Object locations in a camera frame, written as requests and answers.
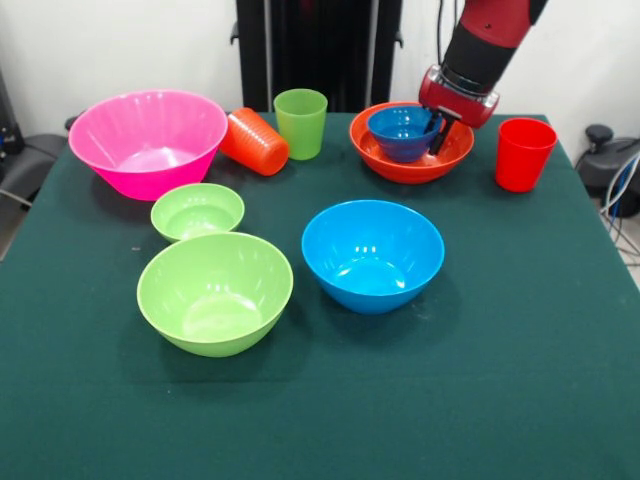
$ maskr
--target large green bowl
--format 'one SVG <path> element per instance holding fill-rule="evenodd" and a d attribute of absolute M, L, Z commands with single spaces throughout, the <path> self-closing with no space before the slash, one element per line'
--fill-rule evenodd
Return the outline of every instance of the large green bowl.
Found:
<path fill-rule="evenodd" d="M 170 190 L 151 209 L 151 224 L 170 242 L 230 232 L 242 221 L 240 195 L 215 183 L 192 183 Z"/>
<path fill-rule="evenodd" d="M 196 355 L 226 357 L 276 324 L 293 290 L 291 265 L 269 242 L 218 233 L 175 243 L 138 282 L 138 306 L 158 333 Z"/>

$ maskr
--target pink bowl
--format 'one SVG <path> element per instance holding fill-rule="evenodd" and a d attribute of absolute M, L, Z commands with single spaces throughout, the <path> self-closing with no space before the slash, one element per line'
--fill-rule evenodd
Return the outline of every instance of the pink bowl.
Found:
<path fill-rule="evenodd" d="M 157 200 L 202 181 L 227 133 L 215 102 L 188 92 L 148 90 L 104 100 L 69 132 L 73 153 L 121 194 Z"/>

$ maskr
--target red cup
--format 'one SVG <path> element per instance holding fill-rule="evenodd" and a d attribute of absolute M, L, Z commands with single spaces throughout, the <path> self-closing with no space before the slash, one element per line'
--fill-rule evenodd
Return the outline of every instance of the red cup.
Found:
<path fill-rule="evenodd" d="M 533 118 L 512 118 L 500 125 L 496 182 L 514 193 L 530 192 L 558 141 L 550 125 Z"/>
<path fill-rule="evenodd" d="M 229 114 L 227 135 L 220 151 L 261 175 L 275 175 L 287 163 L 289 145 L 250 108 Z"/>

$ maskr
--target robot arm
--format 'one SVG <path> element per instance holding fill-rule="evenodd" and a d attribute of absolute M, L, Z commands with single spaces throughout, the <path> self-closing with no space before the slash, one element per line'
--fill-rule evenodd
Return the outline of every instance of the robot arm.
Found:
<path fill-rule="evenodd" d="M 420 103 L 445 128 L 432 146 L 437 153 L 454 120 L 484 125 L 498 105 L 493 87 L 542 13 L 547 0 L 466 0 L 442 65 L 422 81 Z"/>

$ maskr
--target cable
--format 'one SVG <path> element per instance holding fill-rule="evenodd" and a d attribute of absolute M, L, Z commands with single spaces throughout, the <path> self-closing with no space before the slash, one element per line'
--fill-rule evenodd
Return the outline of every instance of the cable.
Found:
<path fill-rule="evenodd" d="M 607 215 L 605 215 L 604 213 L 601 213 L 601 215 L 602 215 L 602 218 L 604 218 L 604 220 L 605 220 L 607 223 L 611 221 L 611 220 L 610 220 L 610 218 L 609 218 Z M 627 249 L 626 249 L 626 248 L 624 248 L 624 247 L 620 247 L 620 246 L 618 245 L 618 241 L 620 240 L 620 238 L 622 238 L 625 242 L 627 242 L 627 244 L 628 244 L 631 248 L 633 248 L 633 250 L 634 250 L 634 251 L 627 250 Z M 613 242 L 614 242 L 614 244 L 615 244 L 616 248 L 617 248 L 619 251 L 621 251 L 621 252 L 623 252 L 623 253 L 626 253 L 627 255 L 631 255 L 631 256 L 633 256 L 633 257 L 639 257 L 639 258 L 640 258 L 640 248 L 638 248 L 638 247 L 636 246 L 635 242 L 634 242 L 634 241 L 632 241 L 632 240 L 631 240 L 631 239 L 630 239 L 630 238 L 629 238 L 629 237 L 628 237 L 628 236 L 627 236 L 627 235 L 622 231 L 622 218 L 620 218 L 620 222 L 618 223 L 618 227 L 616 228 L 616 239 L 615 239 L 615 240 L 613 240 Z"/>
<path fill-rule="evenodd" d="M 618 181 L 618 192 L 622 188 L 622 185 L 624 185 L 624 183 L 627 181 L 627 175 L 629 174 L 629 170 L 630 169 L 631 169 L 631 165 L 629 165 L 627 168 L 625 168 L 624 172 L 620 176 L 620 180 Z M 611 226 L 609 227 L 609 232 L 611 232 L 611 230 L 613 229 L 613 224 L 615 223 L 616 218 L 618 218 L 618 210 L 620 209 L 620 202 L 621 201 L 622 201 L 622 199 L 618 200 L 616 202 L 616 204 L 613 206 L 613 214 L 611 215 Z M 622 218 L 620 219 L 620 225 L 618 227 L 618 236 L 614 240 L 614 243 L 617 243 L 618 240 L 620 239 L 620 231 L 621 230 L 622 230 Z"/>
<path fill-rule="evenodd" d="M 440 43 L 440 33 L 442 31 L 442 8 L 444 0 L 440 0 L 440 6 L 438 6 L 438 38 L 436 38 L 436 44 L 438 46 L 438 65 L 442 65 L 442 45 Z"/>
<path fill-rule="evenodd" d="M 16 202 L 21 203 L 23 205 L 26 205 L 27 207 L 32 207 L 33 206 L 33 203 L 31 203 L 30 201 L 25 200 L 24 198 L 19 197 L 17 195 L 14 195 L 11 192 L 7 192 L 6 190 L 3 190 L 2 188 L 0 188 L 0 195 L 4 195 L 6 197 L 9 197 L 10 199 L 15 200 Z"/>
<path fill-rule="evenodd" d="M 605 204 L 604 206 L 600 209 L 600 213 L 605 213 L 608 212 L 609 209 L 615 205 L 615 203 L 620 200 L 620 198 L 622 198 L 622 195 L 624 195 L 624 192 L 627 190 L 627 187 L 629 186 L 629 184 L 631 183 L 631 180 L 633 179 L 633 175 L 636 173 L 636 169 L 638 168 L 638 164 L 640 163 L 640 154 L 639 155 L 635 155 L 632 156 L 631 158 L 629 158 L 629 160 L 627 160 L 616 172 L 616 174 L 613 176 L 613 178 L 611 179 L 611 183 L 609 183 L 609 188 L 607 189 L 607 194 L 605 196 Z M 616 195 L 611 198 L 611 194 L 613 193 L 613 189 L 615 187 L 615 185 L 618 183 L 618 178 L 620 178 L 620 175 L 622 175 L 622 173 L 626 170 L 626 168 L 632 165 L 631 167 L 631 171 L 629 172 L 629 174 L 627 175 L 626 181 L 624 182 L 624 184 L 622 185 L 622 187 L 620 187 L 618 189 L 618 192 L 616 193 Z"/>

